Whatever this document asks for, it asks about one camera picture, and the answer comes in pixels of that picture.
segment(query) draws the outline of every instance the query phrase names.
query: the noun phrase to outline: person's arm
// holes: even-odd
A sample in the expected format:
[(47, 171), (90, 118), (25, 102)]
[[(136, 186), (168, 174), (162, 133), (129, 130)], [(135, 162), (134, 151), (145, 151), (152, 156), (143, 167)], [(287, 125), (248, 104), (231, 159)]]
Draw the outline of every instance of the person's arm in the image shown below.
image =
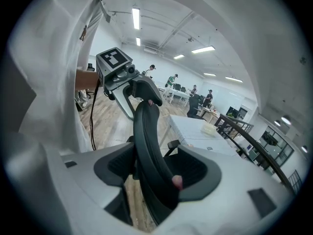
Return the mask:
[(98, 79), (98, 74), (94, 71), (76, 70), (75, 90), (94, 89), (97, 86)]

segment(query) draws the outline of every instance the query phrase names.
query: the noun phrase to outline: wooden floor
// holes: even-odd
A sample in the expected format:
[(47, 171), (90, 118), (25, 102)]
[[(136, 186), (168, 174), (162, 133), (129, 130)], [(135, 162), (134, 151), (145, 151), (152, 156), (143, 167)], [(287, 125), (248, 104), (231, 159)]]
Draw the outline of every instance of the wooden floor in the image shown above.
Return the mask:
[[(136, 108), (139, 101), (132, 97), (130, 99), (133, 107)], [(80, 112), (81, 121), (89, 135), (91, 105), (92, 100), (89, 100), (88, 106), (83, 112)], [(168, 127), (168, 115), (186, 116), (187, 111), (189, 110), (189, 104), (187, 104), (186, 107), (183, 105), (184, 102), (179, 102), (179, 100), (175, 98), (171, 104), (169, 103), (169, 99), (167, 99), (167, 101), (163, 100), (163, 105), (160, 107), (160, 117), (157, 126), (159, 140), (163, 137), (163, 134)], [(133, 122), (125, 116), (115, 101), (110, 101), (104, 96), (101, 90), (99, 90), (93, 109), (93, 135), (97, 149), (125, 143), (132, 134)], [(176, 135), (170, 131), (161, 147), (163, 155), (168, 150), (167, 143), (175, 139), (177, 139)], [(145, 232), (153, 231), (156, 225), (145, 205), (139, 180), (135, 181), (132, 179), (132, 176), (130, 176), (125, 182), (125, 187), (128, 194), (134, 227)]]

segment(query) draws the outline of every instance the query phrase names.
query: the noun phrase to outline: black cable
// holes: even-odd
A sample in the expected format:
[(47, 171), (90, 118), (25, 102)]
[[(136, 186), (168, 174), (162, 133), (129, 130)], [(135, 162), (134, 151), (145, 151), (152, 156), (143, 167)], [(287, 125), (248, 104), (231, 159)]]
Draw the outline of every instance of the black cable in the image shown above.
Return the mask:
[(95, 145), (95, 143), (94, 143), (94, 137), (93, 137), (93, 119), (92, 119), (92, 113), (93, 113), (94, 103), (95, 103), (96, 98), (97, 98), (97, 93), (98, 93), (99, 86), (100, 86), (100, 80), (98, 80), (97, 86), (96, 86), (96, 88), (95, 88), (95, 90), (94, 90), (93, 102), (92, 102), (92, 107), (91, 107), (91, 114), (90, 114), (90, 119), (89, 119), (90, 134), (91, 134), (91, 145), (92, 145), (92, 148), (93, 148), (94, 151), (96, 150), (96, 145)]

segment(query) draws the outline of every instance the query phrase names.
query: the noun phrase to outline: ceiling light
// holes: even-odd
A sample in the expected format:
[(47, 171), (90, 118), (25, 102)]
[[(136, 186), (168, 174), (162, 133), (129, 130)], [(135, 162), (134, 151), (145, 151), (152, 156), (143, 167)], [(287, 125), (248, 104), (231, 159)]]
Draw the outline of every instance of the ceiling light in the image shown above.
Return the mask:
[(236, 79), (236, 78), (232, 78), (232, 77), (228, 77), (228, 76), (226, 76), (225, 78), (226, 78), (226, 79), (229, 79), (229, 80), (236, 81), (236, 82), (243, 83), (243, 81), (242, 81), (242, 80), (239, 80), (239, 79)]
[(184, 57), (184, 55), (178, 55), (177, 57), (174, 57), (174, 59), (179, 59), (181, 57)]
[(274, 123), (278, 126), (280, 126), (280, 121), (279, 120), (275, 120)]
[(286, 124), (291, 125), (290, 117), (287, 115), (282, 116), (282, 121), (284, 121)]
[(305, 153), (307, 153), (307, 152), (308, 152), (308, 148), (307, 148), (307, 146), (306, 146), (306, 145), (302, 146), (302, 147), (301, 147), (301, 149), (302, 149)]
[(213, 46), (209, 46), (209, 47), (193, 50), (192, 53), (196, 54), (196, 53), (205, 52), (209, 50), (215, 50), (215, 48)]
[(139, 12), (140, 9), (133, 8), (133, 20), (135, 29), (139, 29)]
[(140, 38), (136, 37), (137, 45), (140, 46)]

